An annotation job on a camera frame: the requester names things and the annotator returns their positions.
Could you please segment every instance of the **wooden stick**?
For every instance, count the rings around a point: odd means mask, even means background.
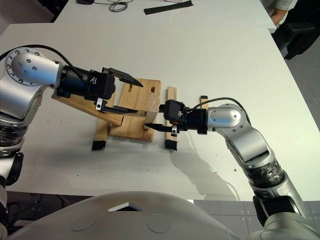
[[[200,103],[203,103],[205,101],[208,101],[208,96],[204,96],[204,95],[200,96]],[[201,105],[201,108],[202,109],[208,109],[209,108],[209,103],[205,103],[205,104]]]
[[[115,97],[116,93],[112,94],[111,98],[106,104],[108,107],[112,107],[114,105]],[[109,136],[109,129],[110,123],[98,118],[91,151],[101,151],[105,149]]]
[[[148,105],[146,108],[145,114],[145,122],[146,124],[152,124],[159,112],[159,105],[160,105],[160,92],[154,93],[150,92],[148,97]]]
[[[94,105],[93,101],[85,100],[83,96],[77,96],[71,94],[70,98],[66,97],[60,97],[57,96],[56,93],[54,93],[51,96],[54,100],[57,100],[61,103],[64,103],[66,105],[69,105],[70,107],[73,107],[75,109],[78,109],[82,112],[85,112],[87,114],[90,114],[98,119],[104,120],[108,123],[111,123],[115,126],[121,126],[123,116],[120,114],[110,114],[110,113],[102,113],[98,110],[96,110],[96,105]]]
[[[166,99],[167,100],[170,100],[170,99],[177,100],[178,99],[178,90],[177,90],[177,88],[175,88],[173,86],[168,86]],[[167,127],[170,127],[172,124],[168,120],[166,120],[165,121],[165,125]],[[165,145],[166,149],[172,149],[172,150],[176,150],[177,151],[177,143],[178,143],[178,137],[177,136],[171,136],[170,132],[166,132],[165,133],[164,145]]]

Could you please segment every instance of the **plastic wrap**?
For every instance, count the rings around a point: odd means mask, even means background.
[[[9,127],[0,125],[0,146],[9,147],[20,143],[26,134],[28,126]]]
[[[284,172],[276,158],[264,166],[244,168],[243,171],[250,182],[259,188],[275,186],[284,178]]]

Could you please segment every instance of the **wooden plank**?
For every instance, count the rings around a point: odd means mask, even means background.
[[[115,97],[116,93],[112,94],[111,98],[106,104],[108,107],[112,107],[114,105]],[[110,123],[98,118],[91,151],[100,151],[105,149],[108,140],[109,129]]]
[[[205,101],[208,101],[208,96],[204,96],[204,95],[200,96],[200,103],[203,103]],[[202,109],[208,109],[209,108],[209,103],[205,103],[205,104],[201,105],[201,108]]]
[[[152,124],[159,112],[159,105],[160,105],[160,92],[154,93],[150,92],[148,97],[148,104],[146,108],[145,114],[145,122],[146,124]]]
[[[177,88],[173,86],[168,86],[167,92],[166,92],[166,99],[170,100],[177,100],[178,99],[178,90]],[[168,121],[165,120],[165,125],[167,127],[172,126],[172,124]],[[177,136],[171,136],[170,132],[165,133],[165,140],[164,140],[164,145],[166,149],[172,149],[177,151],[177,143],[178,143],[178,137]]]
[[[130,109],[147,111],[149,93],[160,93],[161,81],[137,79],[143,87],[125,84],[119,101],[119,106]],[[110,136],[149,141],[154,137],[153,129],[144,129],[145,118],[124,116],[121,126],[112,126]]]
[[[120,126],[123,120],[123,116],[119,114],[110,114],[110,113],[102,113],[96,110],[96,105],[94,105],[93,101],[85,100],[83,96],[77,96],[71,94],[70,98],[60,97],[54,93],[51,96],[54,100],[57,100],[61,103],[69,105],[75,109],[78,109],[82,112],[90,114],[98,119],[104,120],[108,123],[111,123],[116,126]]]

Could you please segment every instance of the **person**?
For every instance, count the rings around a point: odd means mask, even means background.
[[[288,11],[295,7],[297,1],[298,0],[260,0],[274,25],[277,27],[286,20]]]

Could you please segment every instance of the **black chair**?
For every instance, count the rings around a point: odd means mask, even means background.
[[[284,23],[272,34],[280,50],[287,48],[285,59],[306,51],[320,36],[320,0],[298,0]]]

